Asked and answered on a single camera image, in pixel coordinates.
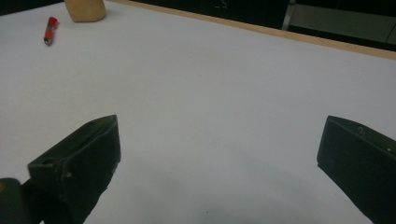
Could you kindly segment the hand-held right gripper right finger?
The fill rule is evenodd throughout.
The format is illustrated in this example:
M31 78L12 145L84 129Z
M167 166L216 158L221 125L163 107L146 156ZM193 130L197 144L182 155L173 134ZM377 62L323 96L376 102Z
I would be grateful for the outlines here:
M329 116L318 167L374 224L396 224L396 141L349 119Z

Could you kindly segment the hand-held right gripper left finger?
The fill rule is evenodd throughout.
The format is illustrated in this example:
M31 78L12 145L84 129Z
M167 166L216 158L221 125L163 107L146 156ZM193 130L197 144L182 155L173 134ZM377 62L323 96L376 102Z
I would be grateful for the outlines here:
M45 224L83 224L120 162L115 115L94 119L28 164L31 186L44 197Z

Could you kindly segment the red marker pen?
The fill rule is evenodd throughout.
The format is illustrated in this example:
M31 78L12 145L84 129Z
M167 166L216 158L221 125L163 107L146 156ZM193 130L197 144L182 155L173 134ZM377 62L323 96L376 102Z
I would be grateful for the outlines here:
M49 47L53 40L54 40L54 35L55 35L55 30L58 28L59 22L56 18L54 17L49 17L46 31L44 33L44 43Z

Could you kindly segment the tan wooden block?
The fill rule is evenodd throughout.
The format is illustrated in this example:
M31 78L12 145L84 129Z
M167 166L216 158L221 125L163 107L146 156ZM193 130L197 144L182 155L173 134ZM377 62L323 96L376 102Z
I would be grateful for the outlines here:
M73 22L96 22L106 16L104 0L64 0Z

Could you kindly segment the metal stand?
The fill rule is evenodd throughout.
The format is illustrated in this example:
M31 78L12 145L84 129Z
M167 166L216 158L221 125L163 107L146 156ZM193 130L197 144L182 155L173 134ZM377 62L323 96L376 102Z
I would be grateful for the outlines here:
M285 12L284 20L282 23L282 30L284 30L284 31L287 31L289 29L290 21L291 21L292 15L293 15L295 5L296 5L296 0L289 0L289 3L286 8L286 12Z

